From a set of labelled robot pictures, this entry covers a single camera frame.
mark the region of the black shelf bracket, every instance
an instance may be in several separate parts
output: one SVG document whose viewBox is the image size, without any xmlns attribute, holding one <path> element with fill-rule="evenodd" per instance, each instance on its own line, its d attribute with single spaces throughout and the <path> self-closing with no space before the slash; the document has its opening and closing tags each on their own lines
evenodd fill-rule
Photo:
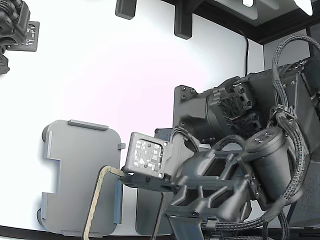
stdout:
<svg viewBox="0 0 320 240">
<path fill-rule="evenodd" d="M 174 35 L 192 37 L 193 13 L 204 0 L 177 0 L 174 14 Z"/>
<path fill-rule="evenodd" d="M 136 15 L 137 0 L 116 0 L 115 15 L 131 20 Z"/>
</svg>

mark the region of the black cylindrical motor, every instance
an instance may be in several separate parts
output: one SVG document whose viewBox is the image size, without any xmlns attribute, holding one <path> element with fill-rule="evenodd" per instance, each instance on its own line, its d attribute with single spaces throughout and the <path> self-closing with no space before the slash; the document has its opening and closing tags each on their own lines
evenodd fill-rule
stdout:
<svg viewBox="0 0 320 240">
<path fill-rule="evenodd" d="M 294 146 L 281 128 L 266 128 L 246 141 L 242 160 L 252 163 L 261 188 L 269 200 L 276 201 L 285 192 L 294 171 Z"/>
</svg>

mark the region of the black overhead rail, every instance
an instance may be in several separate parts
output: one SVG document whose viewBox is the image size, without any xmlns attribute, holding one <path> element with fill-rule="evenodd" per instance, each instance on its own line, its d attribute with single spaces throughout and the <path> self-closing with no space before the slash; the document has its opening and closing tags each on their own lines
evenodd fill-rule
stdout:
<svg viewBox="0 0 320 240">
<path fill-rule="evenodd" d="M 320 23 L 320 1 L 312 3 L 312 16 L 298 8 L 258 26 L 253 26 L 205 0 L 162 1 L 175 5 L 174 34 L 183 39 L 192 37 L 193 14 L 236 33 L 241 31 L 249 39 L 262 45 Z M 137 0 L 117 0 L 115 14 L 130 20 L 136 14 L 136 5 Z"/>
</svg>

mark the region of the white backdrop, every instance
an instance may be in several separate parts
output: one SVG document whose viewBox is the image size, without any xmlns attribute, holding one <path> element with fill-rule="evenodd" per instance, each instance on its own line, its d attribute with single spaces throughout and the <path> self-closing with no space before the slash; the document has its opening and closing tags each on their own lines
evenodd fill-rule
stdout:
<svg viewBox="0 0 320 240">
<path fill-rule="evenodd" d="M 43 230 L 36 212 L 42 192 L 56 192 L 59 167 L 43 159 L 48 124 L 108 125 L 128 144 L 131 132 L 153 136 L 172 126 L 176 86 L 199 93 L 244 75 L 241 35 L 194 15 L 193 37 L 178 38 L 174 6 L 160 0 L 138 0 L 132 20 L 115 16 L 116 0 L 26 2 L 40 22 L 38 51 L 7 51 L 11 70 L 0 77 L 1 226 Z M 249 71 L 263 70 L 263 46 L 250 41 Z M 142 102 L 162 113 L 137 112 Z M 136 195 L 124 189 L 114 235 L 136 234 Z"/>
</svg>

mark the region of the ceiling light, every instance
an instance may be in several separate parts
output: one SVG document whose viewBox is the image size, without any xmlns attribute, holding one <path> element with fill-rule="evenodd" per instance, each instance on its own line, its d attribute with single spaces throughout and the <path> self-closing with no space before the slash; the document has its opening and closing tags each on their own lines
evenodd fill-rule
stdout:
<svg viewBox="0 0 320 240">
<path fill-rule="evenodd" d="M 254 5 L 254 0 L 242 0 L 243 5 L 247 7 L 252 7 Z"/>
<path fill-rule="evenodd" d="M 314 11 L 312 10 L 311 0 L 294 0 L 294 2 L 309 16 L 312 16 L 312 14 L 314 13 Z"/>
</svg>

